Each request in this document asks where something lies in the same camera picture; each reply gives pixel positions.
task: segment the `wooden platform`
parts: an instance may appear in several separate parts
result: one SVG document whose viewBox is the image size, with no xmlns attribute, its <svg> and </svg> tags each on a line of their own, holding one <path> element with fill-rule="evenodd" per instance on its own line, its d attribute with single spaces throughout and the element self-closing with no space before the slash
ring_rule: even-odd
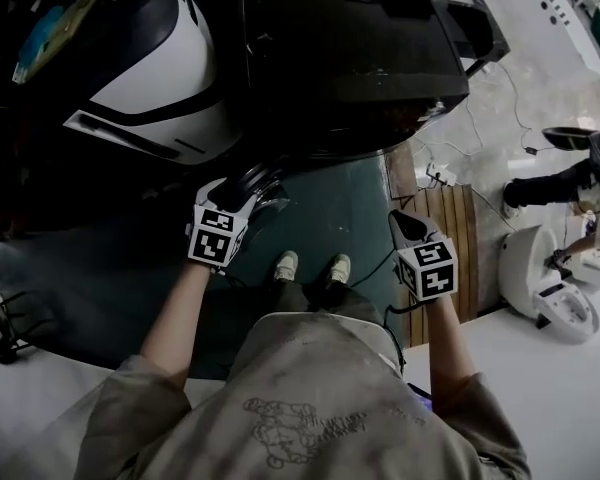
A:
<svg viewBox="0 0 600 480">
<path fill-rule="evenodd" d="M 408 160 L 391 158 L 406 155 L 409 155 Z M 409 149 L 401 147 L 387 155 L 392 207 L 428 215 L 453 240 L 459 263 L 459 291 L 453 295 L 453 302 L 460 322 L 475 320 L 478 311 L 478 245 L 471 186 L 418 190 L 414 188 L 415 176 L 408 172 L 409 167 L 413 171 Z M 407 288 L 401 286 L 400 290 L 401 306 L 413 304 Z M 424 311 L 416 309 L 402 317 L 403 339 L 410 346 L 429 341 Z"/>
</svg>

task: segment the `white sneaker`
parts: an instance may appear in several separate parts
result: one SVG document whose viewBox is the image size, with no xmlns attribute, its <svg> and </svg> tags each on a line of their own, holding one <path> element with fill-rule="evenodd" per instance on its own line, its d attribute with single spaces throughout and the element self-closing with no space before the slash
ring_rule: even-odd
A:
<svg viewBox="0 0 600 480">
<path fill-rule="evenodd" d="M 511 181 L 507 181 L 504 184 L 504 187 L 502 187 L 502 212 L 504 213 L 504 216 L 507 219 L 515 219 L 516 217 L 519 217 L 520 215 L 522 215 L 524 213 L 524 211 L 526 210 L 526 208 L 524 206 L 517 206 L 517 207 L 513 207 L 513 206 L 509 206 L 507 204 L 507 202 L 504 200 L 504 190 L 507 188 L 507 185 L 509 185 L 510 183 L 512 183 Z"/>
<path fill-rule="evenodd" d="M 347 284 L 351 275 L 351 258 L 346 254 L 338 254 L 331 261 L 328 279 Z"/>
<path fill-rule="evenodd" d="M 293 281 L 298 270 L 298 255 L 294 251 L 286 251 L 278 258 L 276 268 L 273 271 L 274 281 Z"/>
</svg>

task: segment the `teal floor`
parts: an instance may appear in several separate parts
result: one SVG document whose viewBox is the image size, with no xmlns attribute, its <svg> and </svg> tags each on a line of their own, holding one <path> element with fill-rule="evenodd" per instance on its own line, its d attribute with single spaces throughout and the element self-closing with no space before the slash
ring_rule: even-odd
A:
<svg viewBox="0 0 600 480">
<path fill-rule="evenodd" d="M 351 283 L 385 258 L 392 248 L 385 179 L 384 161 L 376 157 L 285 180 L 290 204 L 229 267 L 248 288 L 212 279 L 190 376 L 226 377 L 249 329 L 267 311 L 263 286 L 284 250 L 298 253 L 303 283 L 316 280 L 339 252 L 352 259 Z M 0 243 L 0 293 L 26 292 L 11 310 L 31 321 L 54 320 L 40 328 L 35 344 L 109 368 L 136 353 L 185 261 L 191 214 L 185 199 L 172 195 L 87 227 Z M 387 261 L 358 288 L 383 314 L 396 304 L 391 269 Z M 389 324 L 395 328 L 396 321 Z"/>
</svg>

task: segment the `black pants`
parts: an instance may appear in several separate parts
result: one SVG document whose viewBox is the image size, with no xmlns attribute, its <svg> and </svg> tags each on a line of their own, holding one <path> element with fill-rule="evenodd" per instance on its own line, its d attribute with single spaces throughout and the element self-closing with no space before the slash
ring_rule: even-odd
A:
<svg viewBox="0 0 600 480">
<path fill-rule="evenodd" d="M 303 287 L 292 281 L 276 281 L 271 288 L 271 307 L 275 313 L 325 311 L 382 325 L 376 307 L 338 281 L 330 281 L 320 288 Z"/>
<path fill-rule="evenodd" d="M 526 180 L 516 178 L 507 185 L 503 197 L 513 208 L 578 201 L 578 189 L 591 188 L 592 172 L 589 160 L 583 160 L 551 176 Z"/>
</svg>

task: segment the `power strip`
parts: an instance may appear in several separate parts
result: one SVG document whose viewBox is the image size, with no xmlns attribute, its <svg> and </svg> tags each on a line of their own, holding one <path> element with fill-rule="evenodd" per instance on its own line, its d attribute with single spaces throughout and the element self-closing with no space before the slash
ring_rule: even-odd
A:
<svg viewBox="0 0 600 480">
<path fill-rule="evenodd" d="M 455 174 L 435 162 L 431 162 L 427 165 L 427 176 L 448 187 L 453 187 L 458 180 L 458 177 Z"/>
</svg>

